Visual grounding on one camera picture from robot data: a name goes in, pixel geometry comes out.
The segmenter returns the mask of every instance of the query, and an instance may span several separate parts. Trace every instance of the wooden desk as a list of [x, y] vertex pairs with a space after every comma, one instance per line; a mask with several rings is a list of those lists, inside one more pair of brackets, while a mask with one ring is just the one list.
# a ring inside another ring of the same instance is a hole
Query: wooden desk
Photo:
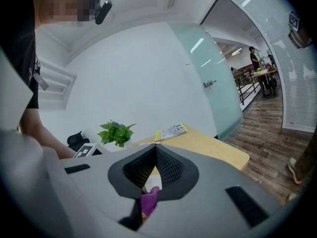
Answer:
[[259, 77], [259, 83], [260, 83], [260, 86], [261, 86], [261, 89], [262, 89], [262, 92], [263, 92], [263, 96], [265, 96], [265, 92], [264, 92], [264, 86], [263, 86], [263, 82], [262, 82], [261, 76], [266, 76], [267, 77], [267, 84], [268, 85], [269, 85], [269, 77], [271, 78], [273, 95], [276, 96], [276, 91], [275, 91], [275, 86], [273, 84], [273, 76], [272, 76], [273, 73], [275, 73], [275, 72], [277, 72], [277, 69], [272, 70], [272, 71], [268, 71], [268, 72], [263, 73], [263, 74], [252, 75], [252, 78]]
[[[207, 136], [186, 124], [184, 125], [188, 129], [187, 133], [164, 140], [161, 144], [183, 148], [185, 150], [223, 160], [233, 165], [238, 170], [243, 170], [247, 166], [250, 158], [249, 154], [227, 145], [226, 143], [223, 143], [213, 137]], [[140, 144], [153, 143], [154, 138], [155, 137], [153, 136], [141, 140], [134, 143], [133, 146], [137, 147]], [[155, 167], [152, 175], [158, 174], [159, 172]]]

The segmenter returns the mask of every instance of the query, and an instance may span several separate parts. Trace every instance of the purple object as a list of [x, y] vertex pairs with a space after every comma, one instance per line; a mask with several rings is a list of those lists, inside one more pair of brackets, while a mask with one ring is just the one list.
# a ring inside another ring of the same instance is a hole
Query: purple object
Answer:
[[157, 206], [159, 187], [151, 189], [149, 194], [141, 195], [141, 210], [149, 217]]

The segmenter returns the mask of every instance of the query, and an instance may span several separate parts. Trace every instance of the shoe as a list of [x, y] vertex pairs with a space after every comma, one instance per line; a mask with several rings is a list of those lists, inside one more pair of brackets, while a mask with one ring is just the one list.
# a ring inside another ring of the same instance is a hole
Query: shoe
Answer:
[[296, 172], [295, 172], [295, 163], [296, 163], [296, 160], [293, 157], [289, 158], [288, 168], [293, 173], [294, 182], [296, 184], [301, 184], [303, 181], [301, 179], [297, 178], [297, 175], [296, 175]]
[[296, 194], [296, 193], [291, 193], [289, 196], [288, 196], [288, 201], [291, 201], [291, 200], [293, 200], [295, 197], [297, 197], [298, 196], [298, 194]]

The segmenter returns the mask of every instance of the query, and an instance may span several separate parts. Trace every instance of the green plant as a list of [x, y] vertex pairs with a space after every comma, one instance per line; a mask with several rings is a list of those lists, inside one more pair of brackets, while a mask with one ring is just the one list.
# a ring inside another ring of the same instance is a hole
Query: green plant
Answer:
[[104, 131], [98, 133], [101, 137], [101, 144], [105, 145], [115, 141], [115, 145], [119, 147], [124, 147], [124, 143], [129, 141], [133, 132], [130, 128], [135, 125], [124, 126], [123, 124], [118, 124], [115, 121], [110, 120], [107, 124], [100, 125]]

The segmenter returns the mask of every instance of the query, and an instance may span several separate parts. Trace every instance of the frosted glass panel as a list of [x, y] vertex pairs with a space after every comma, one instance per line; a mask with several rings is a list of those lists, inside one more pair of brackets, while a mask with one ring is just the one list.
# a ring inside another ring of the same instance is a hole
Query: frosted glass panel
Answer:
[[[276, 53], [285, 87], [285, 127], [313, 132], [317, 125], [317, 52], [313, 45], [307, 46], [306, 31], [295, 9], [288, 0], [233, 1], [260, 25]], [[296, 46], [296, 38], [305, 45]]]
[[203, 82], [219, 140], [227, 138], [242, 122], [242, 112], [236, 85], [227, 62], [213, 38], [199, 24], [169, 23]]

